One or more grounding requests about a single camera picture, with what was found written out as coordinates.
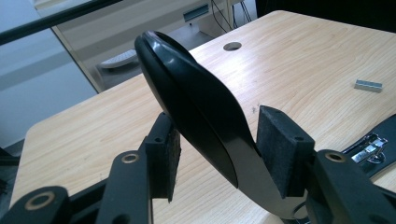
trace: light wood surface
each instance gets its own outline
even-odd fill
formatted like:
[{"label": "light wood surface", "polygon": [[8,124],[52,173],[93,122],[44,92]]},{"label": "light wood surface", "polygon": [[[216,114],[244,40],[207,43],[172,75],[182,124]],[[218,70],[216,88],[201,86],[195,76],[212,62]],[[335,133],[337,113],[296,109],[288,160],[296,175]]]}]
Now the light wood surface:
[{"label": "light wood surface", "polygon": [[[242,48],[223,50],[234,41]],[[396,113],[395,52],[395,34],[284,11],[191,51],[235,95],[254,137],[259,105],[269,105],[301,125],[316,150],[342,150]],[[356,79],[384,89],[355,90]],[[74,194],[106,178],[112,160],[138,149],[160,112],[138,76],[37,123],[26,136],[12,203],[44,186]],[[182,149],[174,200],[154,200],[156,223],[281,223],[184,139]],[[396,170],[376,179],[396,190]]]}]

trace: floor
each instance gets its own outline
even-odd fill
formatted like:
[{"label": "floor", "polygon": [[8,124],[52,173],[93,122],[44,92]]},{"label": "floor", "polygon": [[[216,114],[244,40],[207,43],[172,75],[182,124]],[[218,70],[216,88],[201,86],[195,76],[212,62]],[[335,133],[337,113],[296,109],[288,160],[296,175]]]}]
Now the floor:
[{"label": "floor", "polygon": [[[246,9],[251,20],[257,19],[256,6],[254,0],[244,1]],[[244,14],[241,4],[234,5],[234,16],[237,26],[242,26],[248,23],[248,16]],[[195,23],[187,24],[180,29],[177,29],[169,33],[177,42],[179,42],[184,48],[190,50],[194,49],[207,41],[213,39],[213,37],[203,34],[199,31],[198,25]],[[105,87],[107,89],[114,87],[121,82],[128,80],[134,76],[141,74],[138,61],[126,64],[122,67],[115,69],[100,69]],[[5,148],[5,151],[13,156],[20,156],[23,148],[23,140]],[[7,181],[6,193],[0,194],[0,218],[7,212],[11,199],[13,186],[15,183],[15,177],[18,171],[18,167],[1,167],[0,166],[0,179]]]}]

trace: wooden table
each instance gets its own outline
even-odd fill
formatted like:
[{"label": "wooden table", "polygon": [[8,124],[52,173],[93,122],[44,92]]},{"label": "wooden table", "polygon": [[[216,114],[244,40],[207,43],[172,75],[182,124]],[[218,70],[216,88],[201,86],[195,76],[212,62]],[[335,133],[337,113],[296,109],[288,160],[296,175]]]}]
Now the wooden table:
[{"label": "wooden table", "polygon": [[[223,50],[234,41],[242,48]],[[259,105],[269,105],[301,125],[317,150],[342,150],[396,113],[395,52],[395,34],[284,11],[191,51],[235,95],[253,136]],[[356,90],[356,79],[384,89]],[[43,186],[61,185],[74,194],[106,178],[113,159],[138,149],[160,112],[138,76],[37,123],[26,136],[12,203]],[[182,148],[174,200],[154,200],[156,223],[281,223],[184,139]],[[395,191],[396,171],[375,183]]]}]

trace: small metal block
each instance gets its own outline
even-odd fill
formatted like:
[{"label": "small metal block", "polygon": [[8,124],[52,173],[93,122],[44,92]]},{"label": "small metal block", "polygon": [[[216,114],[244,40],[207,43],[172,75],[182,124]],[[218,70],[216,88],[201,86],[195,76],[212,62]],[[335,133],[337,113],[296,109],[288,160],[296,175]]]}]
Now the small metal block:
[{"label": "small metal block", "polygon": [[382,91],[382,83],[378,82],[370,82],[364,80],[356,80],[355,89],[362,91],[373,91],[373,92],[381,92]]}]

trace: table top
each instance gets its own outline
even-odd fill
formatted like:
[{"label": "table top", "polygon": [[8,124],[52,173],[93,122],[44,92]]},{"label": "table top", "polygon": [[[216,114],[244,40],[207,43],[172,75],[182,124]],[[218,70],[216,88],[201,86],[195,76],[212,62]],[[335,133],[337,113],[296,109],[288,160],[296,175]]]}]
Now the table top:
[{"label": "table top", "polygon": [[[225,51],[230,42],[242,48]],[[191,54],[231,90],[254,137],[259,106],[269,105],[308,132],[316,150],[343,150],[396,113],[395,52],[395,34],[277,11]],[[356,90],[357,79],[383,90]],[[107,178],[113,159],[138,149],[160,112],[140,75],[37,123],[25,139],[11,204],[44,186],[72,195]],[[174,200],[153,200],[157,223],[281,223],[181,141]],[[396,191],[396,170],[375,183]]]}]

